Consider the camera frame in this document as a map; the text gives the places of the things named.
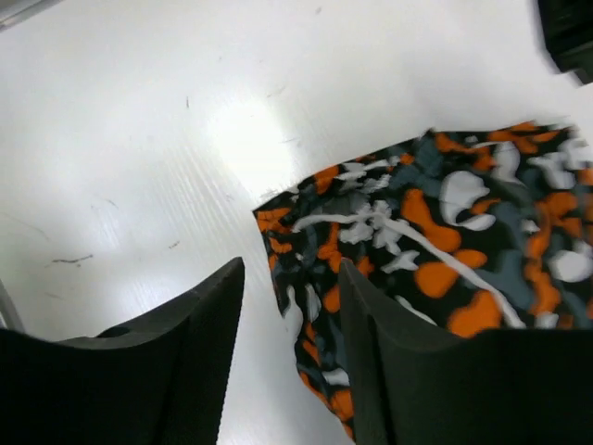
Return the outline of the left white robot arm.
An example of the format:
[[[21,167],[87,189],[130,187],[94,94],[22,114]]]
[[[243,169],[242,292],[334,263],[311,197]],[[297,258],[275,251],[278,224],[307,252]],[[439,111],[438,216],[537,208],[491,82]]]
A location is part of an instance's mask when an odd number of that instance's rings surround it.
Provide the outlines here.
[[[538,0],[544,46],[561,73],[592,83],[592,0]]]

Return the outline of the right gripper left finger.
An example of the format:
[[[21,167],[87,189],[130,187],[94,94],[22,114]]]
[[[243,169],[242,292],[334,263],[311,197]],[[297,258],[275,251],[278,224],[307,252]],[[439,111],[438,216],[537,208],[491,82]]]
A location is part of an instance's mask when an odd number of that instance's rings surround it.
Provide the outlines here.
[[[96,337],[1,332],[5,444],[213,444],[242,308],[235,258]]]

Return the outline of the orange camouflage shorts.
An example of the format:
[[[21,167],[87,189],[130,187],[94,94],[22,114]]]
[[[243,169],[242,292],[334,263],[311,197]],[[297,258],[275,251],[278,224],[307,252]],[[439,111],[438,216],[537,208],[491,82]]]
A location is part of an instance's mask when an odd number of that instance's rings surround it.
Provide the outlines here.
[[[570,126],[429,130],[317,172],[254,216],[296,371],[349,436],[343,261],[461,337],[592,326],[592,154]]]

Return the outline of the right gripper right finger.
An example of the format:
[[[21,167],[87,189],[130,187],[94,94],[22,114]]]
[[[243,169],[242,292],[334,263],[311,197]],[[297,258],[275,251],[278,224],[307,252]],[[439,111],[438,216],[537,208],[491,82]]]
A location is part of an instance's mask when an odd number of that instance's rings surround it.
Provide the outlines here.
[[[359,444],[588,444],[592,334],[457,337],[385,296],[350,262],[341,325]]]

